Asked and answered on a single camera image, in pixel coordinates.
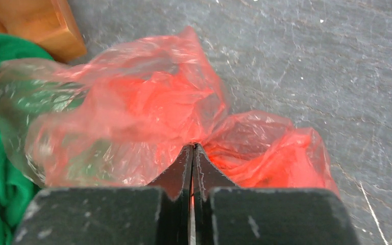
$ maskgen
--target crumpled plastic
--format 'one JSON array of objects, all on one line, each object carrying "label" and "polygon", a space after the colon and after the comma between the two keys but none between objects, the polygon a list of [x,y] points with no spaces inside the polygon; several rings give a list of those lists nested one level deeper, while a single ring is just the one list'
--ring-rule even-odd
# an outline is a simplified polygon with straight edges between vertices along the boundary
[{"label": "crumpled plastic", "polygon": [[229,103],[190,27],[118,44],[74,67],[41,59],[0,68],[0,129],[9,159],[46,186],[146,185],[181,148],[202,143],[243,187],[337,192],[313,129]]}]

